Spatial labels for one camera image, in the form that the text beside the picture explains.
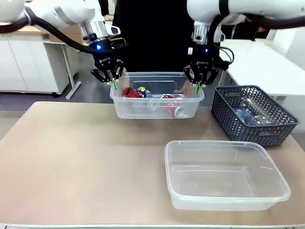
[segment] black cable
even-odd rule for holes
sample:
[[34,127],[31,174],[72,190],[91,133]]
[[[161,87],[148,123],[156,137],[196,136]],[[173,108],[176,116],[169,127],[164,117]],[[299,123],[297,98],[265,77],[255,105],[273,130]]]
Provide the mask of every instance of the black cable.
[[230,53],[232,53],[232,61],[229,63],[229,64],[232,64],[234,62],[234,60],[235,60],[234,52],[231,49],[227,48],[227,47],[220,46],[219,49],[221,49],[223,52],[224,52],[223,49],[225,49],[225,50],[228,50]]
[[224,50],[224,49],[219,49],[219,50],[223,51],[229,57],[229,59],[230,59],[229,64],[232,64],[233,63],[232,57],[229,55],[229,53],[226,50]]
[[8,25],[1,25],[0,26],[0,33],[11,33],[15,32],[24,26],[27,26],[29,24],[29,19],[27,17],[24,17],[22,19],[19,19],[16,22],[13,22],[12,24]]
[[305,16],[291,19],[269,19],[254,14],[245,14],[250,21],[260,27],[271,30],[283,30],[305,26]]
[[51,24],[49,24],[48,22],[46,22],[45,20],[36,17],[35,19],[32,20],[36,25],[39,25],[40,27],[42,27],[43,29],[47,30],[48,32],[50,32],[51,34],[53,34],[55,37],[57,37],[59,40],[61,40],[62,42],[66,43],[68,46],[75,48],[81,52],[85,52],[88,54],[93,54],[93,55],[100,55],[103,56],[105,55],[105,57],[110,57],[111,55],[115,55],[115,53],[125,47],[125,44],[118,44],[117,46],[115,46],[115,49],[113,50],[109,50],[109,51],[99,51],[96,50],[94,48],[82,45],[77,43],[76,41],[72,40],[71,38],[67,37],[65,34],[63,34],[62,32],[60,32],[58,29],[56,29],[54,26],[52,26]]
[[223,61],[220,58],[218,51],[214,45],[214,36],[215,36],[215,32],[216,32],[218,25],[221,23],[221,21],[226,16],[227,15],[225,15],[225,14],[219,14],[214,18],[214,20],[212,21],[212,23],[210,25],[210,28],[208,31],[208,36],[207,36],[208,47],[212,51],[212,56],[213,56],[214,62],[217,62],[218,66],[223,70],[227,70],[229,68],[229,65],[228,65],[228,63],[226,63],[225,61]]

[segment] white wall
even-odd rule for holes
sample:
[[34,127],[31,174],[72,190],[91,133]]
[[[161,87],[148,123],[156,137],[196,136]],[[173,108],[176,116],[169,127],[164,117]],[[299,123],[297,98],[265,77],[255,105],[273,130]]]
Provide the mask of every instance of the white wall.
[[[278,30],[271,46],[291,62],[305,70],[305,28]],[[305,132],[305,96],[289,96],[283,107],[294,114],[301,122],[294,132]]]

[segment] container rim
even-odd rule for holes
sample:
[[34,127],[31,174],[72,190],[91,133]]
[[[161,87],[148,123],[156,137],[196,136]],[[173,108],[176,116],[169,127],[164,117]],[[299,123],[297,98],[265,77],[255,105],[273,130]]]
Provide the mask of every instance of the container rim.
[[[130,78],[133,78],[133,77],[138,77],[138,76],[144,76],[144,77],[147,77],[147,76],[162,76],[162,77],[186,77],[184,73],[171,73],[171,72],[165,72],[165,73],[162,73],[162,72],[148,72],[148,73],[141,73],[141,72],[138,72],[138,73],[128,73],[129,77]],[[148,99],[148,98],[124,98],[124,97],[118,97],[118,96],[115,96],[114,95],[114,85],[112,84],[111,85],[111,88],[110,88],[110,94],[109,94],[109,97],[113,100],[116,100],[116,101],[119,101],[119,102],[135,102],[135,99],[137,102],[150,102],[150,101],[153,101],[153,102],[156,102],[156,103],[170,103],[170,102],[173,102],[173,101],[177,101],[177,102],[189,102],[189,103],[196,103],[196,102],[200,102],[204,99],[204,92],[203,92],[203,89],[202,87],[199,87],[199,91],[198,91],[198,94],[199,95],[198,97],[195,97],[195,98],[175,98],[175,99]]]
[[[200,197],[200,196],[187,196],[187,195],[181,195],[178,194],[177,192],[174,191],[172,185],[171,185],[171,180],[170,180],[170,173],[169,173],[169,164],[168,164],[168,156],[169,156],[169,149],[170,147],[172,147],[173,143],[183,143],[183,142],[194,142],[194,143],[198,143],[198,142],[206,142],[206,143],[212,143],[212,142],[218,142],[218,143],[233,143],[233,144],[240,144],[240,146],[242,146],[242,144],[244,144],[244,146],[246,144],[254,144],[255,147],[257,147],[257,150],[260,150],[261,152],[264,153],[264,156],[266,157],[266,159],[270,160],[271,163],[274,165],[275,170],[278,172],[278,175],[280,176],[285,188],[287,189],[287,193],[281,197]],[[167,180],[167,187],[168,187],[168,191],[170,192],[171,195],[180,198],[180,199],[185,199],[185,200],[190,200],[190,201],[204,201],[204,202],[211,202],[211,203],[239,203],[239,202],[243,202],[243,203],[257,203],[258,201],[261,203],[269,203],[269,202],[282,202],[282,201],[286,201],[290,198],[291,195],[291,190],[290,187],[288,185],[288,183],[286,182],[284,176],[282,175],[282,173],[278,170],[278,168],[276,167],[273,159],[270,157],[270,155],[267,153],[267,151],[259,144],[254,143],[254,142],[239,142],[239,141],[218,141],[218,140],[175,140],[175,141],[171,141],[169,143],[166,144],[165,146],[165,150],[164,150],[164,155],[165,155],[165,173],[166,173],[166,180]]]

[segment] table surface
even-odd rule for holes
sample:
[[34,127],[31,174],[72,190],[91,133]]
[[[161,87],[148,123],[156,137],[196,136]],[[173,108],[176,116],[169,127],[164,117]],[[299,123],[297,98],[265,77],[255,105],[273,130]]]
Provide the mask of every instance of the table surface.
[[[257,85],[270,95],[305,95],[305,71],[268,45],[249,40],[225,40],[235,61],[228,73],[237,85]],[[228,60],[221,51],[221,57]]]
[[0,141],[5,225],[228,225],[305,223],[305,153],[288,137],[268,149],[291,197],[266,211],[182,211],[171,205],[164,147],[227,140],[200,107],[185,120],[124,120],[112,104],[35,103]]

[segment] empty plastic container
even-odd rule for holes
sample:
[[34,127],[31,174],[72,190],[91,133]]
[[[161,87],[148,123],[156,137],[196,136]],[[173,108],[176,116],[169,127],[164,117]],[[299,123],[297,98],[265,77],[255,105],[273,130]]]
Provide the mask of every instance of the empty plastic container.
[[[177,90],[184,86],[184,93]],[[137,90],[145,87],[152,93],[152,98],[124,98],[122,91],[126,87]],[[162,99],[163,94],[170,94],[174,99]],[[192,118],[196,114],[201,100],[204,99],[202,88],[197,94],[184,73],[127,73],[119,82],[119,90],[112,85],[110,98],[120,118],[131,119],[168,119]]]
[[168,190],[177,209],[266,210],[290,188],[260,145],[230,141],[172,141],[165,148]]

